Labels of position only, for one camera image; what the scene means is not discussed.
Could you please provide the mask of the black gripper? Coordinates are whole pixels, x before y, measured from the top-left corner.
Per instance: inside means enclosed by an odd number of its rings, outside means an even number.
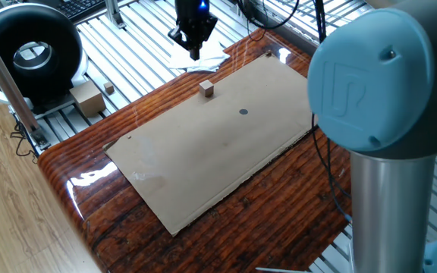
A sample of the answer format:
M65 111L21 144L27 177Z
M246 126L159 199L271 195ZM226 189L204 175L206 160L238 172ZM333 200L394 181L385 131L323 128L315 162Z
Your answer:
M193 60L198 60L200 49L211 36L218 18L210 17L209 0L176 0L175 10L177 27L168 32L168 37L188 51ZM191 24L198 24L198 42L181 31L190 28Z

